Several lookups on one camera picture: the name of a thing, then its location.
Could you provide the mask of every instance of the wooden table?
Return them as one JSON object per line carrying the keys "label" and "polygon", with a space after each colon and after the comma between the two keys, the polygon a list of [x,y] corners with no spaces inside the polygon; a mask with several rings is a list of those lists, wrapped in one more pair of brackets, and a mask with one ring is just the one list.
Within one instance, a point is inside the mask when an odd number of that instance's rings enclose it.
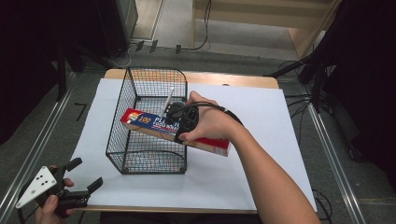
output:
{"label": "wooden table", "polygon": [[[207,2],[193,0],[192,47],[195,20],[204,19]],[[209,20],[288,27],[297,55],[302,59],[320,32],[330,26],[340,3],[341,0],[212,0]]]}
{"label": "wooden table", "polygon": [[[201,72],[183,72],[183,74],[189,83],[279,89],[277,81],[273,77],[250,77]],[[110,69],[107,70],[105,78],[124,78],[124,75],[124,69]]]}

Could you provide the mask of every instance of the metal mesh cage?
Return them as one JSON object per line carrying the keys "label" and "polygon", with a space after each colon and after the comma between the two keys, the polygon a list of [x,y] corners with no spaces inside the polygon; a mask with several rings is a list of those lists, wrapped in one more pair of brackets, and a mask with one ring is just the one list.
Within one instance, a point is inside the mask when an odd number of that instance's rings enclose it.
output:
{"label": "metal mesh cage", "polygon": [[106,155],[123,175],[184,174],[187,147],[125,128],[120,118],[127,108],[160,114],[174,88],[171,103],[186,102],[187,80],[172,68],[129,67],[108,137]]}

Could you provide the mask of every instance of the finger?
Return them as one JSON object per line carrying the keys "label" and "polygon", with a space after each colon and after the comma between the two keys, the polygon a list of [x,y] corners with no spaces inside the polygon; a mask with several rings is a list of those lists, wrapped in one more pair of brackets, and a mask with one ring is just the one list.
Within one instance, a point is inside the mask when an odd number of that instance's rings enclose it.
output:
{"label": "finger", "polygon": [[194,102],[197,102],[197,101],[202,101],[203,98],[204,98],[204,97],[202,97],[198,92],[196,92],[196,91],[191,91],[191,92],[190,92],[189,99],[188,99],[187,102],[186,102],[186,105],[190,105],[190,104],[192,104],[192,103],[194,103]]}
{"label": "finger", "polygon": [[199,133],[195,130],[192,130],[189,133],[181,133],[178,136],[178,139],[180,139],[181,141],[187,141],[187,142],[191,142],[194,141],[195,139],[199,138]]}
{"label": "finger", "polygon": [[43,218],[52,214],[58,206],[58,197],[50,195],[43,206]]}
{"label": "finger", "polygon": [[74,186],[74,182],[73,182],[70,178],[65,178],[65,179],[64,179],[64,184],[65,184],[67,187],[73,187],[73,186]]}
{"label": "finger", "polygon": [[43,209],[38,206],[35,210],[35,223],[41,223],[41,218],[43,217]]}
{"label": "finger", "polygon": [[75,212],[76,212],[76,210],[74,210],[74,209],[67,209],[67,210],[66,210],[66,214],[67,214],[68,216],[72,216],[73,214],[75,214]]}

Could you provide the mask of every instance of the black fabric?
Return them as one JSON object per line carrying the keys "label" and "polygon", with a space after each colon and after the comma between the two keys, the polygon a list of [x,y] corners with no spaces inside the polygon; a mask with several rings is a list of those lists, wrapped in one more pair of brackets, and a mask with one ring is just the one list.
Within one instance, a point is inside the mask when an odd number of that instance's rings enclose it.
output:
{"label": "black fabric", "polygon": [[260,217],[254,214],[166,214],[137,212],[103,212],[100,224],[261,224]]}
{"label": "black fabric", "polygon": [[351,144],[387,173],[396,191],[396,2],[356,6],[364,16],[349,21],[355,26],[345,34],[353,32],[353,38],[338,39],[344,50],[323,90],[338,98],[358,127]]}
{"label": "black fabric", "polygon": [[57,73],[23,19],[5,1],[0,2],[0,40],[1,145],[55,85]]}

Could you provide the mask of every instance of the black curtain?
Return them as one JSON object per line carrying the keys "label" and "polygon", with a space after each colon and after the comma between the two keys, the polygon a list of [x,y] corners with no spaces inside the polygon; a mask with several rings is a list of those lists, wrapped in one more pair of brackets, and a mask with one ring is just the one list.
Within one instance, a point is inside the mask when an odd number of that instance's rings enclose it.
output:
{"label": "black curtain", "polygon": [[396,191],[396,1],[348,1],[353,8],[328,51],[336,67],[323,86],[359,129],[351,144],[384,170]]}
{"label": "black curtain", "polygon": [[37,15],[29,10],[19,1],[0,1],[0,145],[57,81],[50,63],[55,49],[50,53],[49,41],[39,44],[34,31],[44,23],[33,24]]}

